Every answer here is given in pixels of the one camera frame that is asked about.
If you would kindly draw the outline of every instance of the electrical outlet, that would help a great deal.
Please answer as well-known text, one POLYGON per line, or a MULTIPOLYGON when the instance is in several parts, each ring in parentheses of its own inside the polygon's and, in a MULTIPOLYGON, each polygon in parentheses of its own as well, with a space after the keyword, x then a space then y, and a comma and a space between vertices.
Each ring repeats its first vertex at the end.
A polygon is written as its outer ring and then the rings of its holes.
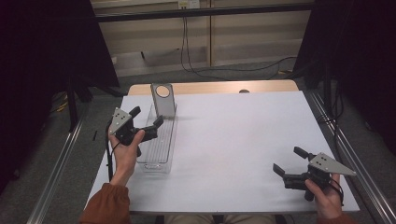
POLYGON ((182 0, 182 1, 178 1, 178 9, 188 9, 190 6, 189 1, 188 0, 182 0))
POLYGON ((111 57, 111 62, 115 65, 117 63, 117 57, 111 57))
POLYGON ((199 0, 190 0, 189 8, 200 8, 199 0))

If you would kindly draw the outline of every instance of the orange sleeve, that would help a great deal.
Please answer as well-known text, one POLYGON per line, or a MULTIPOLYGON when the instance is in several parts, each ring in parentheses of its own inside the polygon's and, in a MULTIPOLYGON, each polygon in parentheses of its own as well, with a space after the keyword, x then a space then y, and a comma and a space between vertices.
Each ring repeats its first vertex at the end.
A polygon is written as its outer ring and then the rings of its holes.
POLYGON ((318 218, 317 223, 318 224, 357 224, 358 222, 353 220, 348 215, 343 214, 340 217, 332 218, 332 219, 318 218))
POLYGON ((105 183, 88 201, 79 223, 130 223, 128 189, 105 183))

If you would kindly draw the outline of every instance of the person's arm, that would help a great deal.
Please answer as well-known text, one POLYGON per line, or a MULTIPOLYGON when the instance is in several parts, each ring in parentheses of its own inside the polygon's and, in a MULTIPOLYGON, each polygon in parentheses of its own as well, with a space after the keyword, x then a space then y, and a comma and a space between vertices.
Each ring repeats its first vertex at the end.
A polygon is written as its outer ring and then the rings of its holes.
POLYGON ((136 164, 137 146, 145 135, 139 131, 129 146, 119 144, 119 140, 110 135, 111 146, 116 157, 116 172, 110 183, 105 183, 90 199, 79 223, 130 223, 128 189, 125 188, 136 164))
MULTIPOLYGON (((339 186, 334 183, 340 183, 340 175, 332 175, 332 185, 339 189, 339 186)), ((341 208, 341 199, 339 194, 332 188, 321 190, 320 187, 312 180, 305 180, 306 187, 315 194, 315 203, 318 209, 318 224, 355 224, 357 223, 352 218, 343 213, 341 208)))

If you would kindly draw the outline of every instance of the wall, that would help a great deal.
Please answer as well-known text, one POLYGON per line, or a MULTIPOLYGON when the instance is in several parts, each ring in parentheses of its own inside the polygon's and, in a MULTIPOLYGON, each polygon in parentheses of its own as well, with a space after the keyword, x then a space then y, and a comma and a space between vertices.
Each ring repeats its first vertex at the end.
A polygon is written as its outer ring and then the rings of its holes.
MULTIPOLYGON (((201 0, 200 6, 243 7, 303 2, 312 1, 201 0)), ((92 0, 92 6, 96 14, 178 9, 177 1, 172 0, 92 0)), ((298 11, 188 18, 191 63, 200 67, 276 61, 296 56, 309 14, 309 11, 298 11)), ((177 55, 183 43, 183 19, 108 22, 101 23, 100 27, 110 54, 118 58, 119 64, 115 66, 119 76, 181 68, 177 65, 180 63, 177 55), (148 57, 142 59, 140 52, 149 55, 150 59, 155 55, 168 58, 163 58, 160 64, 149 63, 148 57), (133 60, 123 60, 133 56, 133 60)))

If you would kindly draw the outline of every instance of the black wire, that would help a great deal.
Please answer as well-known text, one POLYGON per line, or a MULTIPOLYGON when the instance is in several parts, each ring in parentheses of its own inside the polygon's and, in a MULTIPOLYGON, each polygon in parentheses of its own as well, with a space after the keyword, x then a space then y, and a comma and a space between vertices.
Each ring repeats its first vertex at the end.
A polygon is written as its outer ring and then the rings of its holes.
POLYGON ((108 170, 108 181, 113 178, 113 153, 110 153, 110 148, 108 147, 108 129, 110 128, 112 119, 107 123, 106 133, 105 133, 105 145, 107 154, 107 170, 108 170))
POLYGON ((114 149, 116 149, 116 147, 117 147, 120 143, 121 143, 121 142, 118 142, 118 143, 113 147, 113 150, 111 150, 111 156, 113 156, 114 149))
POLYGON ((211 78, 217 78, 217 79, 220 79, 220 80, 223 80, 223 81, 231 81, 230 79, 223 78, 223 77, 204 76, 204 75, 199 74, 198 72, 196 72, 192 68, 192 66, 191 66, 191 58, 190 58, 189 32, 188 32, 188 27, 187 27, 187 18, 183 18, 183 26, 184 26, 184 29, 183 29, 183 44, 181 46, 181 54, 180 54, 180 62, 181 62, 181 66, 183 67, 183 69, 186 72, 194 73, 198 77, 211 77, 211 78), (185 42, 186 42, 187 56, 188 56, 188 59, 189 59, 189 65, 190 65, 190 69, 191 70, 186 69, 186 67, 184 67, 184 64, 183 64, 183 51, 184 51, 184 43, 185 42))
POLYGON ((236 69, 236 68, 206 68, 206 69, 202 69, 202 70, 198 70, 198 72, 205 72, 205 71, 234 71, 234 72, 256 72, 256 71, 260 71, 260 70, 264 70, 267 68, 270 68, 274 65, 278 65, 280 63, 282 63, 283 61, 286 61, 288 59, 296 59, 297 57, 286 57, 283 58, 275 63, 271 63, 269 65, 266 65, 264 67, 260 67, 260 68, 252 68, 252 69, 236 69))
POLYGON ((279 72, 279 67, 280 67, 280 63, 282 63, 283 61, 286 61, 288 59, 296 59, 297 57, 286 57, 283 58, 275 63, 271 63, 269 65, 266 65, 264 67, 260 67, 260 68, 253 68, 253 69, 233 69, 233 68, 206 68, 206 69, 200 69, 200 70, 196 70, 192 67, 191 65, 191 57, 190 57, 190 46, 189 46, 189 35, 188 35, 188 24, 187 24, 187 18, 183 18, 183 44, 181 46, 181 54, 180 54, 180 62, 181 62, 181 66, 183 67, 183 69, 186 72, 192 72, 195 75, 199 76, 199 77, 212 77, 212 78, 217 78, 217 79, 221 79, 221 80, 225 80, 225 81, 231 81, 230 79, 227 78, 223 78, 223 77, 213 77, 213 76, 205 76, 199 73, 202 72, 207 72, 207 71, 234 71, 234 72, 255 72, 255 71, 260 71, 260 70, 264 70, 267 68, 270 68, 274 65, 277 65, 277 72, 275 74, 273 74, 272 76, 268 77, 267 80, 272 79, 273 77, 275 77, 278 72, 279 72), (184 51, 184 43, 186 43, 186 49, 187 49, 187 56, 188 56, 188 60, 189 60, 189 66, 190 69, 187 69, 184 64, 183 64, 183 51, 184 51))
POLYGON ((289 215, 289 216, 290 216, 290 218, 291 218, 291 221, 293 221, 293 224, 295 224, 296 221, 294 220, 294 217, 293 217, 292 215, 289 215))
POLYGON ((343 202, 344 202, 344 191, 343 191, 343 188, 342 188, 341 185, 340 185, 337 181, 335 181, 333 178, 331 178, 331 180, 338 186, 338 188, 340 188, 340 189, 337 189, 337 188, 336 188, 335 186, 333 186, 332 184, 329 185, 330 188, 332 188, 333 190, 335 190, 335 191, 338 193, 338 195, 340 195, 341 205, 344 206, 344 204, 343 204, 343 202))

